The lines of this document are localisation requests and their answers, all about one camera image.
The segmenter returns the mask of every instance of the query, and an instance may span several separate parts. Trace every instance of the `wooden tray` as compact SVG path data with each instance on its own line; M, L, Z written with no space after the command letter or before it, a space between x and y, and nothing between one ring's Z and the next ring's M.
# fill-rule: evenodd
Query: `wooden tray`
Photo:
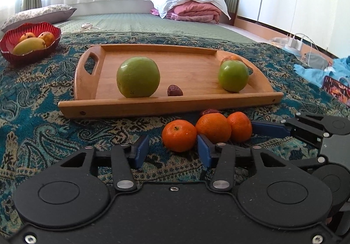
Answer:
M223 58L232 53L196 47L113 44L94 45L81 56L74 78L74 101L60 101L66 118L151 116L208 108L228 109L279 103L282 92L274 92L263 73L251 62L242 61L253 71L240 93L230 93L218 84ZM160 84L151 97L125 98L119 92L116 74L120 64L130 57L154 60L160 71ZM92 74L84 65L95 61ZM183 96L167 96L175 84Z

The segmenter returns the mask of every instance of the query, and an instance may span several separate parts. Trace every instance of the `green mattress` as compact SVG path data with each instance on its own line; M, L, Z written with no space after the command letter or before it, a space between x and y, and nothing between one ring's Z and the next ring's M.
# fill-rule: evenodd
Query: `green mattress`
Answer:
M118 13L73 16L66 22L55 24L62 33L80 32L82 24L92 23L85 32L158 32L171 35L185 35L227 40L235 43L255 43L253 40L214 23L184 22L162 19L152 14Z

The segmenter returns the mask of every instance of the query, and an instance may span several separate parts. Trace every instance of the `date fruit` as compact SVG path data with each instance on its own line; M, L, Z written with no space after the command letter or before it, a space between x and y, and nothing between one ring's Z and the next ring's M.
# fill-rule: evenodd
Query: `date fruit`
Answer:
M211 113L220 113L220 111L215 110L215 109L207 109L201 112L201 117L206 115L206 114L211 114Z
M177 85L170 85L168 87L168 96L183 96L183 92Z

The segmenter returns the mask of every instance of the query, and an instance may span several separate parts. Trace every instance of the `patterned pillow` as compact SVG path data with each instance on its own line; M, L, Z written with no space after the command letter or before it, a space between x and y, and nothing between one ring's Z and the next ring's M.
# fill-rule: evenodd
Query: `patterned pillow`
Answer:
M48 22L55 24L66 21L77 9L67 4L53 4L46 7L29 9L10 16L2 25L1 30L6 32L15 29L23 23Z

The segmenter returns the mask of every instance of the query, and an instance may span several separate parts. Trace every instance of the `bed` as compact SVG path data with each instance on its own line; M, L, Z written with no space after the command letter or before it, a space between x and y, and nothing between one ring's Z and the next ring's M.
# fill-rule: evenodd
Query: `bed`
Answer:
M79 32L83 23L101 30ZM293 71L294 56L269 44L256 43L215 24L177 22L148 14L105 14L72 17L56 24L62 38L50 57L23 68L12 68L0 58L0 233L9 236L20 227L13 192L25 179L77 151L93 145L109 150L113 145L133 143L141 134L150 137L150 152L143 167L133 171L138 184L148 181L209 180L212 170L203 167L195 151L174 154L159 138L162 128L174 119L195 124L199 113L159 117L70 121L58 110L61 100L73 99L73 78L81 54L91 44L168 44L222 49L254 63L276 91L285 96L279 105L243 109L250 119L280 121L296 111L350 116L346 105ZM229 115L235 109L222 113ZM260 145L285 159L315 157L317 150L288 137L254 136L241 146ZM236 170L236 181L247 177ZM99 169L99 178L112 184L111 170Z

